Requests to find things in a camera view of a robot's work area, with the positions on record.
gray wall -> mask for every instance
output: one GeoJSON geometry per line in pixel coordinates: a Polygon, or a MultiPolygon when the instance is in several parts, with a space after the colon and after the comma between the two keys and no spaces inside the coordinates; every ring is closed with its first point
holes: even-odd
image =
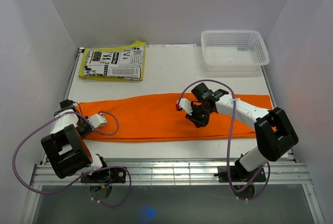
{"type": "MultiPolygon", "coordinates": [[[[14,177],[18,143],[51,119],[62,99],[76,46],[51,0],[0,0],[0,223],[19,223],[27,198],[14,177]]],[[[26,182],[43,154],[41,135],[17,160],[26,182]]]]}
{"type": "Polygon", "coordinates": [[[266,38],[287,0],[52,0],[80,47],[141,39],[200,43],[204,30],[252,29],[266,38]]]}
{"type": "Polygon", "coordinates": [[[276,101],[299,135],[326,223],[333,223],[333,0],[288,0],[266,39],[276,101]]]}

folded fabric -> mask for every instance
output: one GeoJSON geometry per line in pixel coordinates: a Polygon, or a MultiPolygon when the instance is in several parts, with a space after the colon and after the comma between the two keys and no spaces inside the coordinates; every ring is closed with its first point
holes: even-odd
{"type": "MultiPolygon", "coordinates": [[[[113,136],[104,136],[97,132],[86,139],[106,142],[156,142],[227,138],[231,117],[212,113],[206,127],[196,128],[185,119],[185,111],[176,111],[175,104],[180,94],[154,94],[120,100],[80,103],[82,114],[91,116],[100,111],[114,114],[120,129],[113,136]]],[[[271,109],[271,100],[266,95],[236,95],[237,98],[257,107],[271,109]]],[[[191,93],[184,98],[195,100],[191,93]]],[[[116,129],[112,117],[106,115],[108,124],[99,129],[111,133],[116,129]]],[[[254,130],[235,121],[233,137],[255,137],[254,130]]]]}

white tabletop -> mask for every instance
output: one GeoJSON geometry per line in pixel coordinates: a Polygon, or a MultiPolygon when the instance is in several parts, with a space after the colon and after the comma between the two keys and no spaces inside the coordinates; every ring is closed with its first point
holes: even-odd
{"type": "MultiPolygon", "coordinates": [[[[148,94],[180,93],[190,83],[205,78],[229,85],[237,94],[269,95],[262,71],[253,73],[212,73],[204,69],[201,47],[147,47],[144,80],[101,82],[78,78],[79,59],[68,98],[76,102],[123,99],[148,94]]],[[[213,90],[221,88],[207,83],[213,90]]],[[[226,139],[121,143],[85,141],[92,154],[113,159],[223,159],[226,139]]],[[[239,158],[257,145],[255,138],[232,140],[231,158],[239,158]]]]}

newspaper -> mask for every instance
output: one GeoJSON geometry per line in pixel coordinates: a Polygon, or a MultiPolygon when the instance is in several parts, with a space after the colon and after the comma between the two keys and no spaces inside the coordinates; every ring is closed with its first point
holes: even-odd
{"type": "Polygon", "coordinates": [[[79,77],[98,80],[142,80],[145,43],[116,48],[85,49],[79,77]]]}

white plastic basket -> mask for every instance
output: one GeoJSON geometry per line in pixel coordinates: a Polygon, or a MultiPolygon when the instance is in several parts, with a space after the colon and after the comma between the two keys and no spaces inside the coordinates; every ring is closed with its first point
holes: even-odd
{"type": "Polygon", "coordinates": [[[203,59],[208,71],[255,71],[270,62],[257,31],[204,31],[203,59]]]}

